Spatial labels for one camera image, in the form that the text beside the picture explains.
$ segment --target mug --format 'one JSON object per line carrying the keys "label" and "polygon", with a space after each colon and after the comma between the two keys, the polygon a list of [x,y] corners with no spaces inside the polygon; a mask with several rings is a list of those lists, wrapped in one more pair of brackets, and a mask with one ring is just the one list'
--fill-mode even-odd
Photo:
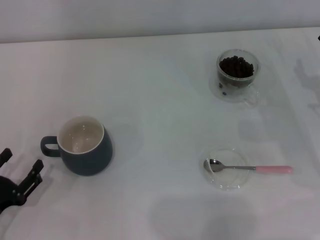
{"label": "mug", "polygon": [[[57,144],[50,149],[47,144]],[[104,125],[90,116],[77,116],[65,123],[58,136],[45,136],[40,143],[47,157],[61,157],[66,167],[78,175],[101,172],[110,163],[113,148]]]}

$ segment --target white wall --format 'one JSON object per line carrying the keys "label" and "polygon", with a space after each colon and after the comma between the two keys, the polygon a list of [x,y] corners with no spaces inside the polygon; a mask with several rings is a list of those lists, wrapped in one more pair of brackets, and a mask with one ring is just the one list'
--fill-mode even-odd
{"label": "white wall", "polygon": [[320,0],[0,0],[0,43],[320,26]]}

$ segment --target spoon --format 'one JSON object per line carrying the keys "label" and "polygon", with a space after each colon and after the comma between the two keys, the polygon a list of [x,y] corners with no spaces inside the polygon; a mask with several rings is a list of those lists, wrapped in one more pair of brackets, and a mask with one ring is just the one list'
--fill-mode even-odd
{"label": "spoon", "polygon": [[243,169],[254,170],[262,174],[292,174],[293,168],[291,166],[225,166],[222,162],[215,159],[207,159],[204,161],[203,166],[208,171],[208,166],[205,164],[210,162],[210,168],[214,173],[220,172],[223,169]]}

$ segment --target white table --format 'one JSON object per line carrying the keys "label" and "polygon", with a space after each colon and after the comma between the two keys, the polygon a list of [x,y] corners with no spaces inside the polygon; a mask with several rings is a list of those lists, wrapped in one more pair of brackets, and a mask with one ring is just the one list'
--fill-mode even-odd
{"label": "white table", "polygon": [[[0,45],[0,174],[17,183],[36,159],[43,183],[0,215],[4,240],[320,239],[320,28]],[[215,97],[217,56],[243,48],[273,82],[257,107]],[[114,158],[83,177],[40,140],[76,115],[102,121]],[[222,191],[203,174],[212,147],[240,149],[253,174]]]}

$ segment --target small glass bowl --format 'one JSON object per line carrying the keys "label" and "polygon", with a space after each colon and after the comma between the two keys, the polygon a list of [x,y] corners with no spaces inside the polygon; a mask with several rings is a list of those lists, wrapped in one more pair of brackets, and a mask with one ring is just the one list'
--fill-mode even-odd
{"label": "small glass bowl", "polygon": [[[253,65],[253,75],[249,77],[233,77],[228,74],[226,74],[220,67],[220,62],[225,59],[225,58],[232,58],[233,56],[238,56],[238,58],[244,58],[246,62],[249,64]],[[258,73],[260,72],[260,63],[259,60],[256,58],[255,55],[252,53],[245,51],[245,50],[240,50],[240,49],[231,49],[228,51],[223,52],[217,59],[216,61],[216,69],[217,69],[217,74],[218,78],[221,81],[222,84],[228,86],[233,86],[237,88],[245,88],[249,86],[256,78]]]}

